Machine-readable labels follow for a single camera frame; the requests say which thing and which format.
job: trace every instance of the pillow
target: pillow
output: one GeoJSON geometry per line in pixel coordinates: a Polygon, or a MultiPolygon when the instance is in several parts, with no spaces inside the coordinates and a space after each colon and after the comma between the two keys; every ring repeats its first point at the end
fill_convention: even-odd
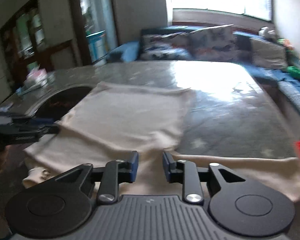
{"type": "Polygon", "coordinates": [[[188,52],[189,33],[142,36],[142,60],[192,60],[188,52]]]}
{"type": "Polygon", "coordinates": [[[190,32],[193,57],[196,60],[236,62],[238,48],[231,26],[208,27],[190,32]]]}
{"type": "Polygon", "coordinates": [[[140,55],[141,60],[192,60],[191,54],[182,48],[148,49],[140,55]]]}
{"type": "Polygon", "coordinates": [[[281,69],[288,67],[286,49],[283,46],[260,38],[250,38],[254,65],[281,69]]]}
{"type": "Polygon", "coordinates": [[[142,36],[143,45],[169,44],[173,48],[189,47],[189,33],[179,32],[165,35],[149,34],[142,36]]]}

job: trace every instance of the wooden door frame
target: wooden door frame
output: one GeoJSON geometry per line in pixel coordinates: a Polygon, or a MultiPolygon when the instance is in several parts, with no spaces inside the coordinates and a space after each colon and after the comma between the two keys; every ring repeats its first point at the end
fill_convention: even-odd
{"type": "Polygon", "coordinates": [[[84,18],[81,13],[80,0],[69,0],[74,34],[82,61],[82,65],[92,65],[89,44],[84,29],[84,18]]]}
{"type": "Polygon", "coordinates": [[[113,14],[113,20],[114,20],[114,29],[115,29],[115,36],[117,38],[117,44],[118,46],[122,45],[122,43],[119,41],[119,31],[118,31],[118,19],[117,14],[115,13],[115,0],[111,0],[111,7],[112,7],[112,14],[113,14]]]}

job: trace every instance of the black clamp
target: black clamp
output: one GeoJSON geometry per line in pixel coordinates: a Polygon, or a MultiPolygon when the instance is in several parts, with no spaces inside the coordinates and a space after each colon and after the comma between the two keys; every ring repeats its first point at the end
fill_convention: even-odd
{"type": "Polygon", "coordinates": [[[6,219],[13,231],[23,235],[64,235],[82,225],[95,206],[118,202],[119,184],[134,182],[137,170],[136,151],[130,159],[110,161],[105,167],[82,164],[15,195],[6,206],[6,219]],[[101,183],[92,202],[95,182],[101,183]]]}
{"type": "Polygon", "coordinates": [[[59,133],[59,127],[51,119],[36,118],[0,112],[11,118],[11,123],[0,124],[0,152],[7,145],[38,142],[45,134],[59,133]]]}
{"type": "Polygon", "coordinates": [[[207,183],[207,211],[225,229],[241,236],[265,237],[290,228],[294,206],[282,193],[219,163],[197,168],[190,161],[174,161],[167,152],[162,161],[167,181],[183,184],[183,202],[203,205],[201,182],[207,183]]]}

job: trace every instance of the window sill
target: window sill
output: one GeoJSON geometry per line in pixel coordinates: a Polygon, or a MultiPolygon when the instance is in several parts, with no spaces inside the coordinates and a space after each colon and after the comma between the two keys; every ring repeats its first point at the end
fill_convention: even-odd
{"type": "Polygon", "coordinates": [[[216,26],[233,24],[242,30],[258,33],[262,27],[275,29],[272,22],[254,17],[205,9],[174,9],[173,25],[216,26]]]}

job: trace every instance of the gray ribbed platform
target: gray ribbed platform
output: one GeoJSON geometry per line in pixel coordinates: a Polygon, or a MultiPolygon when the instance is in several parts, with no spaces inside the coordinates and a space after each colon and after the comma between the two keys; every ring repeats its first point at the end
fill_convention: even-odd
{"type": "MultiPolygon", "coordinates": [[[[25,239],[27,238],[20,235],[12,238],[12,240],[25,239]]],[[[117,204],[99,207],[92,218],[74,233],[55,239],[235,240],[245,238],[227,233],[207,216],[202,207],[185,204],[178,196],[124,195],[117,204]]],[[[284,235],[273,239],[288,240],[284,235]]]]}

